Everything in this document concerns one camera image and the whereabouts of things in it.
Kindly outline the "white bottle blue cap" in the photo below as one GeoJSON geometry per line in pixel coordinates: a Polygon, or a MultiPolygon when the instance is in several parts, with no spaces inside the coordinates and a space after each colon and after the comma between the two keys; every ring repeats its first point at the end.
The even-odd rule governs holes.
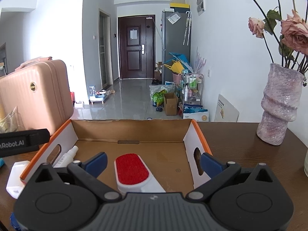
{"type": "Polygon", "coordinates": [[[58,160],[58,162],[53,165],[54,168],[64,168],[68,164],[74,161],[74,157],[78,151],[77,146],[73,146],[70,150],[63,154],[63,156],[58,160]]]}

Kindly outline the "red lint brush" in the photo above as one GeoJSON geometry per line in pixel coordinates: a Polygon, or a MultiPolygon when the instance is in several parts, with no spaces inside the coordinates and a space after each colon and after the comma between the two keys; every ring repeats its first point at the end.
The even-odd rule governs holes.
{"type": "Polygon", "coordinates": [[[122,195],[127,193],[165,193],[143,159],[128,153],[114,161],[116,184],[122,195]]]}

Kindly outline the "white translucent plastic box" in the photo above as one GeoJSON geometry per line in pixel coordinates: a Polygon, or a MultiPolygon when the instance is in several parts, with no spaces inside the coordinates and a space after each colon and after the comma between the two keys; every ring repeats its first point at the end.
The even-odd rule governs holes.
{"type": "Polygon", "coordinates": [[[6,185],[6,191],[14,199],[18,199],[19,195],[24,189],[24,183],[20,179],[20,176],[27,168],[29,163],[30,163],[29,161],[20,161],[20,162],[15,162],[12,166],[6,185]]]}

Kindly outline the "clear glass cup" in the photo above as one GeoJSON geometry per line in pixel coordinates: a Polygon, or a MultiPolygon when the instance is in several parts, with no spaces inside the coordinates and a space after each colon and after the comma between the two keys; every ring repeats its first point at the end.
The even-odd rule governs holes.
{"type": "Polygon", "coordinates": [[[21,115],[16,106],[10,113],[6,114],[1,107],[0,132],[1,134],[8,132],[17,132],[25,130],[21,115]]]}

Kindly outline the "red cardboard pumpkin box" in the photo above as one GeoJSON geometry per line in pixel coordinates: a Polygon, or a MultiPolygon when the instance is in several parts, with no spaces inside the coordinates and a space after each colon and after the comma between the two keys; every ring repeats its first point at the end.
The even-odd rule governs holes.
{"type": "Polygon", "coordinates": [[[105,152],[108,165],[98,178],[113,189],[117,188],[114,161],[127,153],[138,154],[167,192],[187,193],[210,179],[199,173],[195,161],[197,153],[211,150],[193,119],[68,120],[36,153],[20,179],[28,182],[56,146],[62,154],[77,146],[75,159],[82,162],[105,152]]]}

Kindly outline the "white leaning board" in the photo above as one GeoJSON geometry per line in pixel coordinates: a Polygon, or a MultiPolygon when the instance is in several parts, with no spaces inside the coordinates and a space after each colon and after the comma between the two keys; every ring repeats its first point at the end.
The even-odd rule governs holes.
{"type": "Polygon", "coordinates": [[[221,94],[218,95],[215,122],[233,122],[238,121],[239,111],[221,94]]]}

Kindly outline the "pink suitcase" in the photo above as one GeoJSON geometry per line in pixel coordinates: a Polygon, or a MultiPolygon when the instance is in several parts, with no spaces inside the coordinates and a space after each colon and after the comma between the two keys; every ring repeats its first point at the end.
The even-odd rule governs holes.
{"type": "Polygon", "coordinates": [[[67,68],[62,60],[22,64],[1,78],[4,112],[17,109],[26,130],[46,128],[53,135],[73,115],[67,68]]]}

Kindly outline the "small cardboard box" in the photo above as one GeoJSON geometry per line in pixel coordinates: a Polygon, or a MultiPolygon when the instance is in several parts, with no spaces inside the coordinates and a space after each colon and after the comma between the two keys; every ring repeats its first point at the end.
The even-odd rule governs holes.
{"type": "Polygon", "coordinates": [[[167,116],[177,115],[177,103],[178,97],[174,92],[164,94],[164,111],[167,116]]]}

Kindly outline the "green plastic bag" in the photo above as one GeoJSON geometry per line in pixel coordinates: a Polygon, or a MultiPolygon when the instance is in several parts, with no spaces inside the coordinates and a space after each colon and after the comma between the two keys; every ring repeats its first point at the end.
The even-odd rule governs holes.
{"type": "Polygon", "coordinates": [[[164,103],[164,95],[166,93],[175,92],[175,85],[150,85],[150,99],[154,107],[159,107],[164,103]]]}

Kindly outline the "pale green bowl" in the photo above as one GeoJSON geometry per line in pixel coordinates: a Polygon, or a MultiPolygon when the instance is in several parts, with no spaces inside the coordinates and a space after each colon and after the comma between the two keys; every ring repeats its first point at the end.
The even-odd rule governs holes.
{"type": "Polygon", "coordinates": [[[305,175],[308,177],[308,151],[307,151],[305,159],[304,159],[303,170],[304,170],[305,175]]]}

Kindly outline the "pink textured vase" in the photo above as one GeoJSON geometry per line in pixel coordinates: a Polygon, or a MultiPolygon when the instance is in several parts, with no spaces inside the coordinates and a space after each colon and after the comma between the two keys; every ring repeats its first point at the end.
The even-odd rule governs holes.
{"type": "Polygon", "coordinates": [[[273,146],[282,144],[288,123],[296,120],[304,82],[300,72],[270,64],[261,107],[264,112],[256,134],[273,146]]]}

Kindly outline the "dark brown entrance door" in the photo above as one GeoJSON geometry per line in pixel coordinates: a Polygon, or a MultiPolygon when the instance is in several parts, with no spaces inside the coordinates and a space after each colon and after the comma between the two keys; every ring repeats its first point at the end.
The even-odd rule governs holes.
{"type": "Polygon", "coordinates": [[[155,15],[118,18],[120,78],[151,79],[155,67],[155,15]]]}

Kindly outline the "grey refrigerator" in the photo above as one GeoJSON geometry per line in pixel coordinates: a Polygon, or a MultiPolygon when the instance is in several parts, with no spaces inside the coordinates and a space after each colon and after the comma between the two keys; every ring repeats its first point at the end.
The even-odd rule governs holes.
{"type": "Polygon", "coordinates": [[[187,40],[183,44],[189,11],[187,8],[175,8],[174,12],[162,12],[162,64],[172,63],[169,62],[173,58],[170,52],[184,54],[190,61],[190,44],[187,45],[187,40]]]}

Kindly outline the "dried pink roses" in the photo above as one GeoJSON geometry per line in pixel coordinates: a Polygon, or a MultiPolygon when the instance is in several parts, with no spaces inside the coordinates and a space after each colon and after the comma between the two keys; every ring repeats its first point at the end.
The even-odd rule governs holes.
{"type": "Polygon", "coordinates": [[[301,74],[307,73],[307,14],[302,18],[297,9],[295,0],[292,0],[292,14],[284,18],[280,0],[277,6],[265,11],[257,0],[252,0],[258,7],[264,19],[250,17],[248,28],[253,36],[265,39],[268,33],[278,43],[278,52],[281,56],[281,65],[284,68],[295,69],[301,74]]]}

